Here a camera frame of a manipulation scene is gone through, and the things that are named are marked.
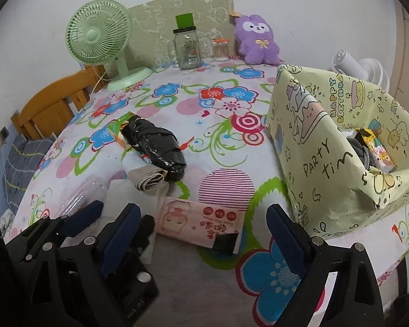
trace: black plastic bag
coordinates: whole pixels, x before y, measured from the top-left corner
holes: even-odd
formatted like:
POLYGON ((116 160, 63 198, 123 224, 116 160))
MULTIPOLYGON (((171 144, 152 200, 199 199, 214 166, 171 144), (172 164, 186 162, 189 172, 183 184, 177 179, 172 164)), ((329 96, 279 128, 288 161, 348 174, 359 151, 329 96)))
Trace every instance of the black plastic bag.
POLYGON ((139 116, 131 117, 128 122, 121 129, 127 142, 136 151, 148 155, 152 164, 168 171, 168 181, 182 178, 186 162, 174 134, 139 116))

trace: table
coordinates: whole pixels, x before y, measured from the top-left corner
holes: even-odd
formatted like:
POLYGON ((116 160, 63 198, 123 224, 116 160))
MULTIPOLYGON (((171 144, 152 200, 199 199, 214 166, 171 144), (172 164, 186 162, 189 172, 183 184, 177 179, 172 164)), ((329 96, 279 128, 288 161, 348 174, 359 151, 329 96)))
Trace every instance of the table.
MULTIPOLYGON (((96 180, 108 188, 127 177, 125 152, 107 125, 132 111, 171 130, 181 144, 188 166, 169 196, 247 210, 239 254, 232 257, 158 235, 149 270, 160 297, 139 325, 273 325, 299 283, 265 222, 273 203, 290 211, 278 158, 264 132, 275 76, 274 66, 206 60, 199 69, 159 67, 129 89, 100 91, 36 171, 10 238, 43 215, 57 217, 82 183, 96 180)), ((381 283, 409 249, 409 207, 328 242, 350 247, 355 241, 367 248, 381 283)), ((330 299, 334 275, 329 278, 316 313, 330 299)))

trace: white wall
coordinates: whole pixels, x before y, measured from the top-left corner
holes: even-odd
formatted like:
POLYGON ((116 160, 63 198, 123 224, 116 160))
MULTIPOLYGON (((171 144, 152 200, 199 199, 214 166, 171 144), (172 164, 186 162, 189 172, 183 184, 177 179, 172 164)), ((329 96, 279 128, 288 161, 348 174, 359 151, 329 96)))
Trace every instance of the white wall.
MULTIPOLYGON (((0 12, 0 129, 40 89, 79 70, 64 43, 71 15, 90 0, 9 0, 0 12)), ((126 7, 151 0, 118 0, 126 7)), ((377 58, 391 74, 393 0, 234 0, 273 27, 280 57, 327 69, 341 48, 377 58)))

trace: green cardboard with cartoon drawings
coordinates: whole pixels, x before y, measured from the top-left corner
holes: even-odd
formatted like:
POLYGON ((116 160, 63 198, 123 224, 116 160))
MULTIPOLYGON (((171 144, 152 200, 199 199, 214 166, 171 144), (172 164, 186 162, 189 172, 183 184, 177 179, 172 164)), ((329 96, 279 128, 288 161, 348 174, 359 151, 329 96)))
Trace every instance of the green cardboard with cartoon drawings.
POLYGON ((378 86, 282 65, 266 120, 295 216, 311 236, 345 235, 409 202, 409 114, 378 86), (369 128, 395 168, 365 170, 340 130, 369 128))

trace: stuffed animal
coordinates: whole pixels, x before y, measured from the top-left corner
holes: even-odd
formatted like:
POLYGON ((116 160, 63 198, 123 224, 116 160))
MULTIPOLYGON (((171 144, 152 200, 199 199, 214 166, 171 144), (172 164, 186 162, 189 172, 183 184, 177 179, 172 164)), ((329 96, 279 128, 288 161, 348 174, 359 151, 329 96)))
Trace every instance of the stuffed animal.
POLYGON ((241 16, 235 20, 234 35, 240 41, 239 52, 246 64, 280 63, 279 47, 273 30, 259 15, 241 16))

